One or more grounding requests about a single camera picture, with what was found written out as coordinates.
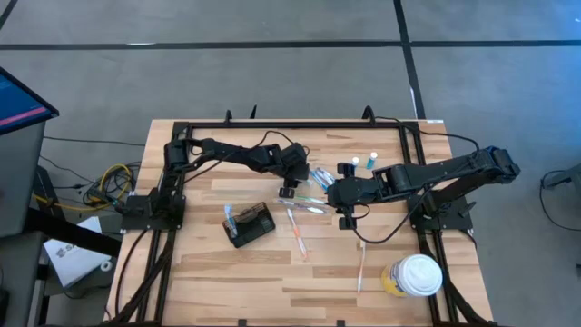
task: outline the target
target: wooden table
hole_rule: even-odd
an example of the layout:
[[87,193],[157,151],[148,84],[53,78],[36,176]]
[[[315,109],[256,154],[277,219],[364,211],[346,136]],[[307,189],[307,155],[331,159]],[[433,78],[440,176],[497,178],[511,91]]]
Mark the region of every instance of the wooden table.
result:
[[[170,141],[173,123],[173,120],[152,122],[137,182],[138,194],[147,194],[158,183],[163,145]],[[419,126],[428,132],[445,133],[442,123],[421,121]],[[336,172],[337,163],[349,162],[353,156],[358,156],[364,165],[371,152],[379,154],[375,167],[403,161],[395,129],[281,131],[310,148],[311,166],[323,167],[331,173]],[[193,137],[211,137],[250,147],[260,141],[264,132],[198,129]],[[409,147],[416,160],[411,140],[410,135]],[[288,142],[270,134],[265,143],[284,147]],[[446,137],[422,135],[422,143],[428,164],[451,157]],[[360,167],[356,175],[370,177],[370,171]],[[347,325],[431,325],[425,298],[386,294],[379,280],[386,265],[419,252],[417,236],[409,223],[389,242],[368,245],[362,292],[357,295],[359,239],[353,232],[339,230],[337,214],[295,212],[309,251],[309,260],[304,262],[285,208],[273,202],[281,185],[282,180],[272,174],[258,174],[232,163],[222,163],[186,184],[187,209],[173,252],[164,325],[233,325],[238,319],[247,319],[250,325],[335,325],[337,320],[345,320]],[[325,199],[317,184],[300,185],[297,194]],[[241,249],[233,248],[221,227],[224,204],[234,204],[236,212],[259,202],[270,208],[276,230]],[[358,209],[356,214],[366,211]],[[369,216],[359,220],[359,231],[370,239],[383,238],[406,212],[404,202],[371,205]],[[138,234],[124,236],[119,263],[124,262]],[[122,306],[143,280],[151,234],[143,237],[128,264],[123,277]],[[474,244],[460,232],[446,231],[443,237],[452,281],[480,315],[492,319]],[[121,267],[117,265],[113,285],[117,284]],[[157,284],[152,287],[148,319],[153,318],[157,287]],[[112,288],[107,304],[111,313],[115,289]],[[447,319],[441,294],[438,302],[442,319]]]

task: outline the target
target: concrete floor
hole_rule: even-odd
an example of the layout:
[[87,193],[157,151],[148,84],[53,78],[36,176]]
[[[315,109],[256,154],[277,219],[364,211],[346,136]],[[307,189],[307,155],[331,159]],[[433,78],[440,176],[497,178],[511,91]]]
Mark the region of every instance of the concrete floor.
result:
[[[403,0],[411,41],[581,39],[577,1]],[[7,0],[0,0],[6,5]],[[0,44],[399,39],[390,0],[19,0]],[[581,47],[414,48],[426,116],[482,146],[506,147],[522,174],[469,197],[496,321],[577,326],[580,233],[542,214],[538,181],[581,163]],[[412,118],[402,51],[387,48],[0,51],[0,65],[61,111],[46,134],[143,143],[153,118]],[[454,154],[471,151],[452,141]],[[45,141],[43,155],[95,177],[140,148]],[[50,165],[55,185],[77,183]],[[76,197],[72,192],[62,196]],[[581,228],[568,186],[546,193]],[[49,322],[96,323],[107,291],[60,296]]]

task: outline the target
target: white paper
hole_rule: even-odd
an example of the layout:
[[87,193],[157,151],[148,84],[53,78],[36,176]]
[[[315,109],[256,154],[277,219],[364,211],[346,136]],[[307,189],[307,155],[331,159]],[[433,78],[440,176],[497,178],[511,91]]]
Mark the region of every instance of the white paper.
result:
[[[78,223],[79,227],[101,233],[99,218],[94,216]],[[50,240],[44,242],[44,248],[53,263],[58,279],[63,287],[69,287],[99,267],[102,262],[111,259],[111,255],[96,253],[78,246]]]

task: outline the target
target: yellow cable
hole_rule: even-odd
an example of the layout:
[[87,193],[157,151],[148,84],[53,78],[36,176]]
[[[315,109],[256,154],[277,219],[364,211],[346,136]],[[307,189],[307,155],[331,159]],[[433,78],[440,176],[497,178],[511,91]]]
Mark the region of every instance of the yellow cable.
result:
[[[123,187],[123,189],[122,189],[122,190],[119,192],[119,194],[117,194],[117,199],[120,199],[120,198],[123,196],[123,194],[125,193],[125,191],[127,191],[127,187],[129,187],[129,185],[131,184],[131,175],[132,175],[132,172],[131,172],[131,170],[129,170],[129,168],[128,168],[126,165],[124,165],[124,164],[121,164],[121,163],[114,164],[114,165],[112,165],[111,167],[109,167],[109,168],[108,168],[108,169],[105,171],[105,173],[103,174],[103,178],[101,178],[101,183],[99,184],[99,190],[100,190],[101,192],[103,192],[103,185],[104,185],[104,181],[107,179],[107,175],[108,175],[108,174],[109,174],[109,173],[110,173],[110,172],[111,172],[111,171],[112,171],[114,168],[118,168],[118,167],[120,167],[120,168],[123,168],[123,169],[124,169],[124,170],[127,172],[127,174],[129,175],[129,179],[127,179],[127,181],[125,182],[125,186],[124,186],[124,187]],[[48,203],[48,200],[47,200],[47,199],[45,199],[45,198],[44,198],[44,197],[42,197],[42,196],[39,196],[39,195],[36,195],[36,194],[34,194],[34,198],[35,198],[37,201],[40,201],[40,202],[42,202],[42,203]],[[100,206],[97,206],[97,207],[94,207],[94,208],[83,208],[83,207],[76,207],[76,206],[67,205],[67,204],[61,204],[61,203],[55,203],[54,205],[56,205],[56,206],[59,206],[59,207],[61,207],[61,208],[64,208],[64,209],[74,210],[74,211],[78,211],[78,212],[93,212],[93,211],[99,211],[99,210],[102,210],[102,209],[104,209],[104,208],[108,207],[110,204],[109,204],[109,203],[107,203],[107,204],[103,204],[103,205],[100,205]]]

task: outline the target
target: computer screen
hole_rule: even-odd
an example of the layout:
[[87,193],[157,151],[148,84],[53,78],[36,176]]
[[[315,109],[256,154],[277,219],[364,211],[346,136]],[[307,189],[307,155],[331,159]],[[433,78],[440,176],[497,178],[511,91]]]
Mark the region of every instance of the computer screen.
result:
[[58,114],[6,71],[0,71],[0,134],[42,122]]

